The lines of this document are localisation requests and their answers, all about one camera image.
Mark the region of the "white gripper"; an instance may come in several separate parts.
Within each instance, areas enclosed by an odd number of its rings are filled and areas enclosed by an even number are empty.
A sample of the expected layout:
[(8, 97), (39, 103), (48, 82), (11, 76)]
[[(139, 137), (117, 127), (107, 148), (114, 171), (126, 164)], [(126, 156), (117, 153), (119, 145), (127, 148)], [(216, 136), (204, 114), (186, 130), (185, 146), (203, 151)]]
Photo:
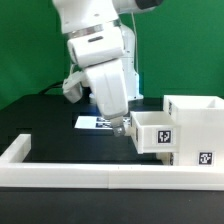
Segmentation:
[[(84, 70), (101, 115), (108, 120), (123, 117), (128, 112), (128, 99), (123, 65), (115, 59)], [(112, 123), (116, 137), (124, 136), (122, 122)]]

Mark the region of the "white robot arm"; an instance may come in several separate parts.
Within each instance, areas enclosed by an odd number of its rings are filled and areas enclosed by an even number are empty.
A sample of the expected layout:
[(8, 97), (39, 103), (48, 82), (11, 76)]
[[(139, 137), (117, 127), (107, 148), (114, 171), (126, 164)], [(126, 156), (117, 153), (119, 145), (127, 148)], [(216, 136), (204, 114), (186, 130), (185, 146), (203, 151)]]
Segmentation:
[(134, 68), (136, 37), (119, 16), (153, 10), (163, 0), (52, 0), (68, 36), (70, 74), (63, 94), (72, 103), (82, 89), (92, 91), (101, 116), (116, 136), (125, 133), (128, 102), (140, 99), (139, 75)]

